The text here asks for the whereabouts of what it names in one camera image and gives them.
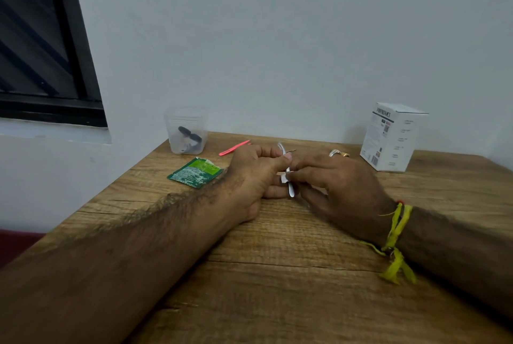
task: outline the hand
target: hand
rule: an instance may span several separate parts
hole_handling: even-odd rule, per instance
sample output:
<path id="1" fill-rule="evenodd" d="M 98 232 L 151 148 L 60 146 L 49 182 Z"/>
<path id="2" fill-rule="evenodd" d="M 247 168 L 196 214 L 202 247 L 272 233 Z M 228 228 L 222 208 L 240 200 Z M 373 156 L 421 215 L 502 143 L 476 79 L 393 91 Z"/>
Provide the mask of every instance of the hand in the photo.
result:
<path id="1" fill-rule="evenodd" d="M 379 215 L 393 212 L 396 203 L 368 165 L 328 153 L 310 153 L 293 162 L 291 169 L 296 171 L 287 173 L 287 179 L 298 184 L 301 196 L 317 213 L 355 237 L 385 244 L 391 218 Z"/>
<path id="2" fill-rule="evenodd" d="M 242 209 L 242 221 L 258 215 L 260 198 L 288 197 L 288 188 L 276 173 L 285 171 L 291 161 L 292 154 L 282 155 L 277 146 L 241 146 L 235 150 L 226 178 Z"/>

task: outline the window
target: window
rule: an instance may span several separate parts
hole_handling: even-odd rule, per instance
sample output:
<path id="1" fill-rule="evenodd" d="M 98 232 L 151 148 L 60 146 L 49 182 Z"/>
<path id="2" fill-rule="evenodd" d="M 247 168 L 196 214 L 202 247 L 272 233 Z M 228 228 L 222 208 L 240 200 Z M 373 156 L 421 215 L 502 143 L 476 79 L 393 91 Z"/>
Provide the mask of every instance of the window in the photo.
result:
<path id="1" fill-rule="evenodd" d="M 107 126 L 79 0 L 0 0 L 0 117 Z"/>

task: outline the green packet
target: green packet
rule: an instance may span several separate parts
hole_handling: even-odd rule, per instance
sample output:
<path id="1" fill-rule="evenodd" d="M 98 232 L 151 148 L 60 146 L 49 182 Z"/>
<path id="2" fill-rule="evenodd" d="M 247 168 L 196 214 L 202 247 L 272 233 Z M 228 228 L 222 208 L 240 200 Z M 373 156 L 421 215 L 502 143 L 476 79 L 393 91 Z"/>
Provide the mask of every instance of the green packet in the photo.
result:
<path id="1" fill-rule="evenodd" d="M 167 179 L 199 189 L 222 172 L 223 169 L 214 165 L 210 160 L 196 157 L 185 166 L 168 175 Z"/>

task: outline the wood grain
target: wood grain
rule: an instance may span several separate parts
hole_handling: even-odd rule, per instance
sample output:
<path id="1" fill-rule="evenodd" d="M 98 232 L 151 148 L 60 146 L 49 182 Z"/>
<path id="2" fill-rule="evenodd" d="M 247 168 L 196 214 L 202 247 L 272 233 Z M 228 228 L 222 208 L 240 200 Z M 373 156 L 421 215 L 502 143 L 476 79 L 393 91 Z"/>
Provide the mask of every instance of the wood grain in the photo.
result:
<path id="1" fill-rule="evenodd" d="M 201 156 L 226 167 L 231 155 L 217 154 L 247 138 L 278 141 L 211 133 Z M 298 152 L 338 148 L 359 158 L 359 146 L 281 141 Z M 163 143 L 24 256 L 191 189 L 166 179 L 191 158 Z M 406 173 L 377 176 L 394 198 L 513 237 L 513 173 L 487 159 L 416 151 Z M 503 325 L 422 275 L 416 286 L 380 280 L 386 264 L 304 205 L 265 200 L 259 218 L 230 232 L 128 342 L 513 342 Z"/>

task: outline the cardboard box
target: cardboard box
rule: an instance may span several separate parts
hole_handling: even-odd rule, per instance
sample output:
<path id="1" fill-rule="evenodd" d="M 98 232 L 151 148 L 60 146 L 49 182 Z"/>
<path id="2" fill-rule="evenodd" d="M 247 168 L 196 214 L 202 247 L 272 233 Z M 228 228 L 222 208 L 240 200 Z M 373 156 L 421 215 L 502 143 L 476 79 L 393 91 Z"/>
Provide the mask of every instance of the cardboard box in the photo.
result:
<path id="1" fill-rule="evenodd" d="M 412 107 L 377 102 L 360 156 L 378 171 L 405 171 L 427 116 Z"/>

